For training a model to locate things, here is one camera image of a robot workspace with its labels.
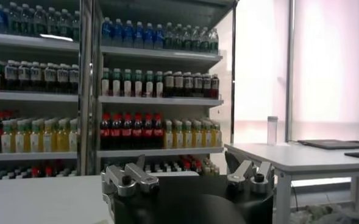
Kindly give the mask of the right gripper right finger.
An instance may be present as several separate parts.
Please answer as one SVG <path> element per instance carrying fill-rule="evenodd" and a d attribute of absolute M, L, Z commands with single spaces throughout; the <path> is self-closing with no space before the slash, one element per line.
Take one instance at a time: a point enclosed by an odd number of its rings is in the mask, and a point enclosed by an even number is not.
<path fill-rule="evenodd" d="M 240 159 L 231 152 L 225 152 L 225 159 L 231 189 L 236 192 L 249 189 L 254 194 L 269 194 L 274 189 L 274 168 L 270 162 L 261 162 L 257 167 L 251 160 Z"/>

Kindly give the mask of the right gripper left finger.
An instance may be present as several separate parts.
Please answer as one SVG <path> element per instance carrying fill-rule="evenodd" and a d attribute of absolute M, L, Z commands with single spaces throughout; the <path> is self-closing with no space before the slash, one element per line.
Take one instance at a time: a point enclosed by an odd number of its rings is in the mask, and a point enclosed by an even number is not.
<path fill-rule="evenodd" d="M 143 170 L 145 155 L 140 155 L 136 163 L 127 163 L 124 170 L 115 165 L 107 166 L 101 172 L 102 193 L 120 197 L 133 196 L 137 188 L 144 194 L 157 194 L 160 190 L 159 179 Z"/>

